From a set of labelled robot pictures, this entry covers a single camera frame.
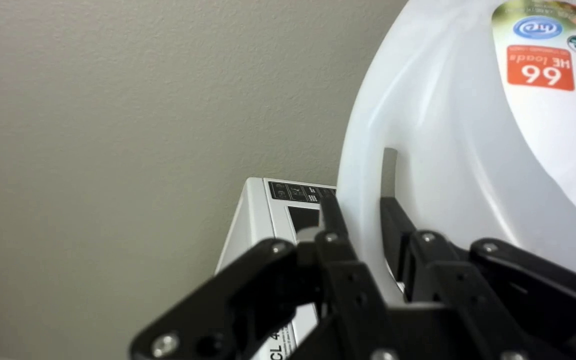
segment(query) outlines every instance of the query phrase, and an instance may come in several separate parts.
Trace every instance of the grey wall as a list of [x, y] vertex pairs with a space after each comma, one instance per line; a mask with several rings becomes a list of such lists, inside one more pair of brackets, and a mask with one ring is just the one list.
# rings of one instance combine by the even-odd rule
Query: grey wall
[[401, 2], [0, 0], [0, 356], [127, 359], [246, 176], [335, 183]]

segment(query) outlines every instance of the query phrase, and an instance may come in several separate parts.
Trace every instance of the black bracket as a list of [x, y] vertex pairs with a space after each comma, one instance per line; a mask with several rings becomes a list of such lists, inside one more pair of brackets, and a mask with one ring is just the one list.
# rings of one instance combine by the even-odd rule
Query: black bracket
[[270, 238], [143, 330], [133, 360], [245, 360], [314, 305], [292, 360], [576, 359], [576, 274], [506, 242], [470, 252], [419, 232], [383, 201], [384, 252], [409, 307], [388, 309], [348, 240], [335, 199], [314, 242]]

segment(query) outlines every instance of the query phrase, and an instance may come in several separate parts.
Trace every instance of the white plastic container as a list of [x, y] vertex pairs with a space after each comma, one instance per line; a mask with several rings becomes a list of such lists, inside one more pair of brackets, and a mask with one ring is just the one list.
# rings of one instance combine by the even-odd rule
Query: white plastic container
[[[501, 4], [409, 0], [357, 98], [338, 201], [390, 305], [401, 296], [381, 237], [387, 149], [399, 150], [395, 193], [419, 228], [438, 230], [462, 249], [485, 237], [508, 240], [576, 270], [576, 25], [551, 10], [504, 15], [495, 25]], [[568, 52], [575, 74], [547, 70], [551, 62], [534, 69], [525, 59], [508, 64], [517, 59], [511, 47]], [[511, 84], [511, 72], [522, 84]]]

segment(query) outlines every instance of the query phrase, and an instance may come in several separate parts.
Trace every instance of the white appliance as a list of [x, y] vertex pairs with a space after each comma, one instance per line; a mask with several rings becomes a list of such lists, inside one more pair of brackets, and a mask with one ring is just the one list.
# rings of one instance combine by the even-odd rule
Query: white appliance
[[[227, 269], [265, 238], [314, 240], [320, 230], [320, 197], [325, 193], [335, 193], [335, 188], [292, 180], [248, 179], [217, 270]], [[314, 326], [314, 307], [301, 307], [292, 325], [270, 337], [254, 359], [289, 359]]]
[[383, 187], [460, 249], [501, 238], [576, 272], [576, 0], [409, 0], [384, 38], [337, 188], [359, 257], [399, 305]]

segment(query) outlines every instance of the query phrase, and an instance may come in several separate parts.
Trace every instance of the red price sticker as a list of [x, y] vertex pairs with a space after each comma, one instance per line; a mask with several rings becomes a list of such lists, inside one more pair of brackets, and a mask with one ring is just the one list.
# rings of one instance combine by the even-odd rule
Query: red price sticker
[[575, 90], [573, 59], [565, 48], [508, 47], [508, 82]]

